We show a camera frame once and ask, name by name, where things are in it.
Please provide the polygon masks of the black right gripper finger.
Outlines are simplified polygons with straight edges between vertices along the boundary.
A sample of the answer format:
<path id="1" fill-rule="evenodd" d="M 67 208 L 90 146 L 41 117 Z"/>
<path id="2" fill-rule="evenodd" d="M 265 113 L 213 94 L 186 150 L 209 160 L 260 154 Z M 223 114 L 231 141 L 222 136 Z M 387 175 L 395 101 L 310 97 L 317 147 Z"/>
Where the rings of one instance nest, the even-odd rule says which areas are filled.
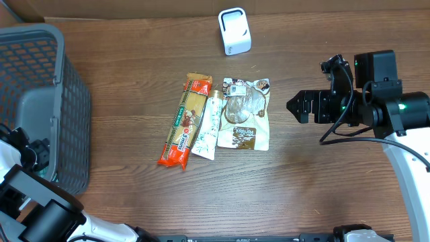
<path id="1" fill-rule="evenodd" d="M 291 99 L 287 102 L 286 108 L 301 124 L 308 123 L 308 115 L 311 111 L 311 103 L 305 99 Z"/>
<path id="2" fill-rule="evenodd" d="M 301 104 L 305 100 L 311 98 L 311 91 L 309 90 L 301 90 L 299 91 L 292 99 L 290 99 L 287 104 L 293 105 L 293 104 Z"/>

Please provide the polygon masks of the beige Pantree snack pouch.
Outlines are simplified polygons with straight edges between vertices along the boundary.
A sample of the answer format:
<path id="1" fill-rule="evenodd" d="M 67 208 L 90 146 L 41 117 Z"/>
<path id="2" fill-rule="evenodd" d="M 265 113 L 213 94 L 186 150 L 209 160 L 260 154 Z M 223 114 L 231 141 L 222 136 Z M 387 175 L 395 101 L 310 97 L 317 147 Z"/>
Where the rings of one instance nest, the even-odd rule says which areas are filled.
<path id="1" fill-rule="evenodd" d="M 230 149 L 269 149 L 269 79 L 225 78 L 217 146 Z"/>

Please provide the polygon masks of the white gold-capped cream tube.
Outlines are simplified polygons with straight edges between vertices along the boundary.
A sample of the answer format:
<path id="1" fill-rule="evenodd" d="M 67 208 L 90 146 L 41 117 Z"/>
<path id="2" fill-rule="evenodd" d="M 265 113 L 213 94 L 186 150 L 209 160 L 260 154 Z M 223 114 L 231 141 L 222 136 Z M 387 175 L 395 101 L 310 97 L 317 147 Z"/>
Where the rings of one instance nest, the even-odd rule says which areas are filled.
<path id="1" fill-rule="evenodd" d="M 218 131 L 222 113 L 223 93 L 212 90 L 206 101 L 203 120 L 191 152 L 203 158 L 214 160 Z"/>

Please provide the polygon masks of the orange spaghetti pasta packet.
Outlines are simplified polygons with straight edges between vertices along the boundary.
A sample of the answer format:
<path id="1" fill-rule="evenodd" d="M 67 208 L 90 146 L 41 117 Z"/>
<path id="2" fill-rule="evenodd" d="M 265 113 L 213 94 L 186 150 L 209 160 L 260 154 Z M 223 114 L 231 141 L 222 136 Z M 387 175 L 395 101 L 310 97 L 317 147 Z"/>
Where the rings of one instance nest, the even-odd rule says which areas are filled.
<path id="1" fill-rule="evenodd" d="M 186 168 L 211 88 L 211 76 L 198 73 L 187 74 L 163 152 L 157 161 L 159 165 L 166 167 L 180 165 Z"/>

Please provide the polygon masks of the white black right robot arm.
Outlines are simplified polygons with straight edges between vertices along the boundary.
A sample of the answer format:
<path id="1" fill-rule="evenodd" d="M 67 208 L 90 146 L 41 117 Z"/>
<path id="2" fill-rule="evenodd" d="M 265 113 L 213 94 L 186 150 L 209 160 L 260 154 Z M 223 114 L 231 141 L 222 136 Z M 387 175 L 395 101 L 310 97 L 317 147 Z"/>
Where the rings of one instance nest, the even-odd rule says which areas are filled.
<path id="1" fill-rule="evenodd" d="M 429 240 L 429 96 L 404 93 L 393 50 L 340 54 L 320 64 L 331 86 L 299 91 L 286 104 L 297 121 L 309 114 L 331 127 L 320 145 L 382 144 L 396 174 L 414 241 Z"/>

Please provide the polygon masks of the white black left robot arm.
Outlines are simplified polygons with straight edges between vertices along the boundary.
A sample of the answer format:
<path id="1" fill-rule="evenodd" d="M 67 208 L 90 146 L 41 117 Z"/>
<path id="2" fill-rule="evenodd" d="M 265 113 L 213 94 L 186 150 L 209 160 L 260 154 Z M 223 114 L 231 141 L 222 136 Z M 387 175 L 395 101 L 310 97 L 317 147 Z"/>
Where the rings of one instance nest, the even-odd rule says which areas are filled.
<path id="1" fill-rule="evenodd" d="M 32 173 L 36 159 L 23 130 L 2 124 L 2 241 L 157 241 L 140 227 L 87 214 L 74 196 Z"/>

